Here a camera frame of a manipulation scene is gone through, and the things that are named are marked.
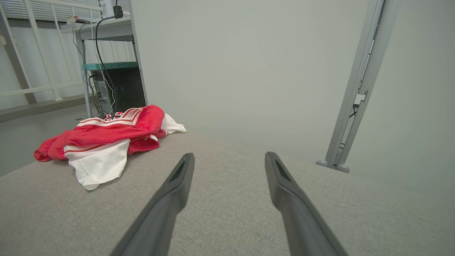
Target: metal leg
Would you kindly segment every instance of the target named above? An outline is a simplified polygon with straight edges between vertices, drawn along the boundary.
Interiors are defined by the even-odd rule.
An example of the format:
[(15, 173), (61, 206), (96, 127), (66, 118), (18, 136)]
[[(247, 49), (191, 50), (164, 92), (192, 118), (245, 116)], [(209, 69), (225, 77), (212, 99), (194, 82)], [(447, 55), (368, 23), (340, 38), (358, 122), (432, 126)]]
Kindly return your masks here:
[(139, 65), (139, 73), (141, 75), (141, 82), (142, 82), (142, 90), (144, 92), (144, 98), (145, 98), (145, 104), (148, 105), (148, 99), (147, 99), (147, 89), (145, 88), (145, 82), (144, 82), (144, 73), (142, 72), (142, 65), (141, 65), (141, 56), (139, 53), (139, 46), (137, 44), (136, 40), (136, 27), (134, 26), (134, 17), (133, 17), (133, 7), (132, 7), (132, 1), (128, 0), (128, 4), (130, 6), (130, 16), (131, 16), (131, 26), (133, 27), (133, 49), (134, 49), (134, 57), (136, 58), (136, 61)]
[(338, 119), (335, 124), (334, 133), (330, 140), (329, 148), (324, 160), (316, 162), (316, 164), (336, 168), (335, 158), (339, 152), (341, 140), (343, 139), (352, 106), (357, 95), (360, 85), (360, 80), (364, 72), (364, 68), (368, 59), (368, 54), (376, 33), (376, 27), (381, 14), (381, 9), (384, 0), (370, 0), (367, 7), (367, 15), (365, 17), (362, 33), (360, 34), (359, 45), (354, 57), (351, 74), (349, 76), (348, 85), (344, 92), (343, 102), (338, 114)]
[[(79, 37), (79, 34), (76, 33), (76, 32), (74, 32), (74, 33), (75, 33), (77, 48), (82, 53), (82, 54), (78, 53), (79, 68), (81, 69), (81, 77), (84, 78), (83, 81), (85, 80), (85, 81), (88, 82), (87, 71), (82, 69), (82, 66), (86, 62), (86, 48), (85, 48), (85, 45), (82, 43), (82, 40)], [(82, 87), (84, 88), (84, 98), (85, 98), (85, 101), (86, 101), (87, 117), (89, 118), (89, 117), (91, 117), (91, 111), (90, 111), (90, 102), (89, 102), (89, 98), (88, 98), (88, 94), (89, 94), (88, 84), (85, 83), (85, 85), (83, 85)]]
[(374, 38), (374, 45), (371, 50), (370, 60), (365, 69), (365, 75), (362, 80), (362, 89), (366, 90), (365, 99), (360, 103), (357, 110), (357, 116), (354, 119), (352, 127), (349, 131), (348, 138), (346, 139), (346, 144), (341, 153), (339, 166), (345, 166), (346, 159), (348, 157), (349, 151), (354, 142), (355, 135), (359, 130), (360, 122), (365, 114), (365, 109), (368, 105), (369, 99), (371, 97), (371, 92), (373, 91), (374, 83), (376, 83), (376, 78), (379, 74), (379, 69), (384, 59), (385, 51), (389, 45), (390, 36), (392, 34), (393, 27), (395, 25), (396, 16), (398, 14), (399, 6), (401, 5), (400, 0), (386, 0), (384, 2), (384, 7), (381, 14), (381, 19), (379, 21), (379, 28)]
[[(390, 36), (392, 34), (392, 29), (395, 25), (395, 20), (398, 14), (400, 4), (401, 4), (400, 0), (384, 0), (383, 4), (381, 5), (380, 19), (378, 20), (377, 23), (378, 28), (376, 28), (376, 26), (371, 26), (368, 35), (368, 38), (370, 38), (370, 36), (373, 36), (371, 39), (372, 40), (374, 39), (374, 44), (373, 47), (371, 48), (371, 54), (369, 56), (368, 64), (366, 65), (366, 68), (364, 70), (363, 78), (359, 70), (359, 73), (357, 74), (357, 77), (355, 79), (356, 83), (354, 84), (354, 86), (351, 86), (350, 83), (348, 83), (340, 114), (335, 125), (334, 134), (332, 136), (332, 140), (330, 141), (327, 156), (325, 160), (320, 160), (316, 164), (327, 166), (346, 173), (349, 172), (349, 166), (347, 166), (345, 162), (348, 157), (349, 151), (351, 150), (352, 144), (354, 142), (355, 135), (357, 134), (357, 131), (359, 129), (360, 122), (362, 121), (362, 118), (364, 116), (366, 106), (371, 97), (371, 92), (373, 90), (374, 83), (376, 82), (376, 78), (378, 77), (379, 68), (381, 67), (382, 60), (385, 55), (385, 50), (387, 49), (387, 46), (389, 44)], [(366, 47), (368, 47), (368, 49), (370, 48), (371, 41), (370, 40), (367, 41)], [(361, 92), (357, 92), (360, 84), (360, 80), (358, 80), (359, 77), (362, 78), (361, 88), (359, 89), (362, 90)], [(351, 97), (348, 97), (350, 90), (352, 90)], [(357, 96), (357, 93), (366, 96), (365, 99), (360, 102), (359, 108), (357, 109), (357, 114), (354, 117), (354, 121), (352, 123), (352, 126), (350, 127), (348, 137), (346, 138), (346, 142), (343, 148), (340, 150), (340, 143), (346, 132), (349, 114), (351, 112), (351, 108), (354, 103), (355, 96)]]
[(112, 58), (114, 59), (114, 62), (116, 62), (115, 52), (114, 52), (114, 44), (112, 43), (112, 41), (109, 41), (109, 43), (111, 45)]

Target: gray fabric surface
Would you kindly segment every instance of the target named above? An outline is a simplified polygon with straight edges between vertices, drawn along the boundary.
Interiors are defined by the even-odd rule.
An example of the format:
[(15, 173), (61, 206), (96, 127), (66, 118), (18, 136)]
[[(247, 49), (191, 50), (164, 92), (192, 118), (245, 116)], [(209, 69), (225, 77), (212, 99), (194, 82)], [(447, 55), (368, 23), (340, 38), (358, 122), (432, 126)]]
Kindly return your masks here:
[[(189, 133), (130, 156), (119, 179), (93, 191), (67, 162), (33, 163), (1, 177), (0, 253), (108, 255), (187, 152), (195, 171), (169, 255), (289, 255), (265, 150)], [(433, 200), (280, 157), (350, 255), (453, 255), (453, 214), (441, 214)]]

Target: white railing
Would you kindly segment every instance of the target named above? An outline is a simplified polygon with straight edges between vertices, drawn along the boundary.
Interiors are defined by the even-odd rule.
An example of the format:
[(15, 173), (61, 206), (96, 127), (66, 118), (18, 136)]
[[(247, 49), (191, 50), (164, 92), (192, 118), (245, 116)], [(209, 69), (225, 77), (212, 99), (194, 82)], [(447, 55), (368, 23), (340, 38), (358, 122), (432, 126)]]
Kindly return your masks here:
[[(38, 26), (36, 24), (36, 19), (35, 19), (34, 11), (32, 9), (31, 2), (39, 2), (39, 3), (50, 4), (51, 11), (52, 11), (53, 18), (54, 18), (54, 22), (55, 22), (55, 26), (56, 26), (56, 29), (57, 29), (57, 32), (58, 32), (58, 37), (59, 37), (59, 40), (60, 40), (60, 45), (61, 45), (61, 48), (62, 48), (62, 51), (63, 51), (63, 56), (65, 58), (66, 67), (68, 68), (68, 72), (70, 74), (70, 78), (71, 79), (72, 79), (72, 75), (71, 75), (71, 70), (70, 70), (70, 65), (69, 65), (69, 59), (70, 58), (69, 58), (68, 53), (66, 52), (65, 47), (64, 47), (64, 43), (63, 43), (63, 39), (62, 39), (62, 36), (61, 36), (60, 28), (59, 28), (59, 25), (58, 25), (58, 20), (57, 20), (57, 15), (56, 15), (56, 11), (55, 11), (55, 6), (56, 5), (68, 6), (68, 7), (71, 8), (71, 12), (72, 12), (73, 15), (75, 15), (74, 8), (87, 9), (89, 11), (89, 13), (90, 13), (90, 17), (91, 18), (93, 18), (92, 11), (97, 11), (97, 12), (98, 11), (103, 11), (103, 8), (99, 7), (99, 6), (94, 6), (94, 5), (85, 5), (85, 4), (79, 4), (79, 3), (67, 2), (67, 1), (60, 1), (60, 0), (23, 0), (23, 1), (24, 1), (24, 4), (25, 4), (25, 9), (27, 11), (27, 15), (28, 15), (28, 19), (30, 21), (31, 28), (33, 30), (33, 34), (35, 36), (36, 43), (38, 45), (38, 51), (39, 51), (40, 56), (41, 56), (41, 58), (43, 60), (44, 69), (46, 71), (46, 75), (47, 75), (47, 78), (49, 80), (49, 85), (48, 86), (43, 86), (43, 87), (32, 87), (30, 85), (30, 81), (28, 80), (28, 78), (26, 78), (27, 83), (28, 83), (28, 89), (22, 89), (22, 90), (11, 91), (11, 92), (2, 92), (2, 93), (0, 93), (0, 97), (8, 97), (8, 96), (13, 96), (13, 95), (27, 94), (27, 93), (31, 93), (31, 92), (41, 92), (41, 91), (52, 90), (53, 93), (54, 93), (54, 100), (60, 101), (60, 100), (62, 100), (62, 98), (60, 97), (58, 89), (66, 88), (66, 87), (74, 87), (74, 86), (84, 86), (85, 82), (81, 81), (81, 82), (71, 82), (71, 83), (65, 83), (65, 84), (57, 84), (57, 83), (52, 81), (53, 76), (51, 75), (51, 73), (53, 72), (53, 70), (51, 69), (51, 65), (49, 63), (50, 60), (48, 58), (46, 50), (43, 47), (43, 40), (41, 38), (40, 32), (38, 31)], [(7, 31), (4, 31), (3, 33), (10, 33), (10, 37), (12, 38), (12, 34), (11, 34), (11, 31), (10, 31), (10, 26), (9, 26), (8, 20), (6, 19), (3, 7), (1, 5), (0, 5), (0, 11), (2, 13), (2, 16), (5, 19), (5, 23), (6, 23), (6, 26), (7, 26)], [(20, 59), (20, 56), (19, 56), (19, 53), (18, 53), (17, 49), (16, 49), (16, 55)], [(22, 70), (24, 72), (25, 77), (27, 77), (24, 68), (22, 68)]]

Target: metal post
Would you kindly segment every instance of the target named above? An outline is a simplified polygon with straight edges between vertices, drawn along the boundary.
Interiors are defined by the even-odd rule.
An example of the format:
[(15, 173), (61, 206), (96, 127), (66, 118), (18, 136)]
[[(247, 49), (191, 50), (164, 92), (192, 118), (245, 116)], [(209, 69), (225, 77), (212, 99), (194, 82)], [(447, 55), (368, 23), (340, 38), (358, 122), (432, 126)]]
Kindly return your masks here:
[(51, 4), (51, 9), (52, 9), (52, 14), (54, 15), (54, 22), (56, 23), (56, 29), (57, 29), (57, 33), (58, 33), (58, 38), (60, 40), (61, 50), (63, 51), (63, 57), (65, 57), (66, 67), (68, 68), (68, 73), (70, 74), (71, 80), (73, 80), (73, 76), (71, 75), (70, 64), (68, 63), (68, 58), (66, 57), (65, 48), (63, 47), (63, 41), (61, 39), (60, 28), (58, 26), (57, 16), (56, 16), (56, 12), (54, 10), (54, 5), (53, 4)]
[(114, 62), (116, 62), (115, 54), (114, 54), (114, 45), (113, 45), (112, 41), (109, 41), (109, 42), (111, 43), (112, 58), (114, 59)]
[(123, 49), (125, 49), (126, 61), (128, 61), (128, 51), (126, 50), (126, 42), (123, 42)]
[(44, 70), (46, 71), (47, 79), (49, 79), (49, 83), (52, 86), (52, 91), (54, 92), (55, 100), (61, 101), (63, 99), (60, 97), (58, 89), (55, 87), (55, 85), (51, 79), (51, 74), (50, 74), (50, 69), (49, 69), (50, 65), (47, 61), (47, 58), (44, 58), (45, 49), (43, 48), (42, 43), (41, 43), (40, 32), (38, 31), (38, 26), (36, 25), (35, 15), (33, 14), (30, 0), (24, 0), (24, 4), (25, 4), (25, 8), (27, 9), (27, 14), (29, 17), (30, 25), (31, 25), (31, 28), (33, 29), (33, 34), (35, 35), (36, 44), (38, 45), (38, 51), (40, 52), (41, 59), (43, 60)]
[[(74, 36), (76, 38), (77, 49), (79, 51), (81, 51), (81, 53), (77, 54), (77, 56), (79, 57), (79, 68), (80, 68), (80, 71), (81, 71), (81, 76), (85, 79), (85, 81), (88, 82), (87, 71), (83, 70), (83, 68), (82, 68), (82, 66), (86, 62), (85, 44), (82, 43), (82, 40), (81, 40), (81, 37), (79, 36), (79, 33), (76, 33), (76, 31), (73, 31), (73, 33), (75, 34)], [(90, 102), (89, 102), (89, 97), (88, 97), (88, 94), (89, 94), (88, 84), (86, 83), (82, 87), (84, 88), (83, 91), (84, 91), (84, 98), (85, 98), (85, 101), (86, 101), (87, 117), (91, 117)]]
[(354, 142), (355, 135), (359, 130), (360, 122), (365, 114), (365, 109), (367, 108), (371, 93), (373, 91), (374, 84), (376, 83), (376, 78), (379, 74), (379, 69), (384, 59), (385, 51), (389, 45), (390, 36), (392, 35), (392, 30), (395, 25), (395, 20), (398, 15), (398, 10), (401, 5), (400, 0), (385, 0), (384, 7), (382, 9), (381, 18), (379, 20), (379, 27), (374, 38), (373, 49), (371, 50), (371, 55), (368, 61), (368, 65), (365, 69), (364, 78), (362, 80), (362, 88), (366, 90), (366, 96), (363, 101), (360, 102), (357, 116), (354, 119), (352, 127), (349, 131), (348, 138), (346, 139), (346, 144), (344, 150), (341, 153), (339, 164), (345, 165), (346, 159), (348, 157), (349, 151)]
[[(17, 81), (19, 82), (21, 89), (30, 89), (30, 81), (25, 72), (24, 64), (19, 56), (19, 51), (17, 50), (16, 44), (14, 42), (13, 34), (11, 33), (10, 24), (6, 18), (5, 11), (0, 4), (0, 30), (3, 32), (3, 37), (5, 38), (6, 45), (5, 50), (10, 59), (11, 65), (13, 67), (14, 73), (16, 74)], [(24, 94), (25, 99), (28, 104), (36, 103), (36, 98), (33, 93)]]
[(138, 46), (138, 43), (135, 42), (136, 40), (136, 26), (134, 25), (134, 17), (133, 17), (133, 5), (132, 5), (132, 1), (131, 0), (128, 0), (128, 5), (130, 6), (130, 16), (131, 16), (131, 26), (133, 27), (133, 50), (134, 50), (134, 57), (135, 57), (135, 60), (137, 61), (137, 64), (139, 66), (139, 73), (141, 75), (141, 82), (142, 82), (142, 90), (144, 92), (144, 96), (145, 96), (145, 104), (148, 105), (149, 102), (148, 102), (148, 99), (147, 99), (147, 89), (145, 87), (145, 82), (144, 82), (144, 74), (142, 72), (142, 65), (141, 65), (141, 55), (139, 54), (139, 46)]
[(333, 169), (337, 168), (337, 166), (334, 165), (334, 161), (339, 152), (341, 140), (343, 139), (346, 126), (348, 125), (349, 116), (354, 105), (355, 97), (360, 85), (360, 80), (362, 79), (383, 3), (384, 0), (369, 0), (364, 26), (360, 34), (360, 40), (357, 46), (357, 51), (355, 53), (354, 63), (352, 65), (346, 91), (344, 92), (343, 102), (341, 104), (341, 109), (338, 114), (334, 132), (332, 134), (332, 139), (330, 140), (325, 160), (320, 160), (316, 162), (316, 164)]

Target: gray floor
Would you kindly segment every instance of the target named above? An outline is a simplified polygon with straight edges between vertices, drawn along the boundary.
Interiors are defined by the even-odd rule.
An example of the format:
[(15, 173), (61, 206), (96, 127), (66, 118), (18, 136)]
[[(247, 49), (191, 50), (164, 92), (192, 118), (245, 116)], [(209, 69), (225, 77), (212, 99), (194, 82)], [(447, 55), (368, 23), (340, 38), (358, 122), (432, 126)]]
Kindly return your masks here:
[(43, 141), (87, 118), (85, 105), (0, 123), (0, 176), (35, 161), (33, 152)]

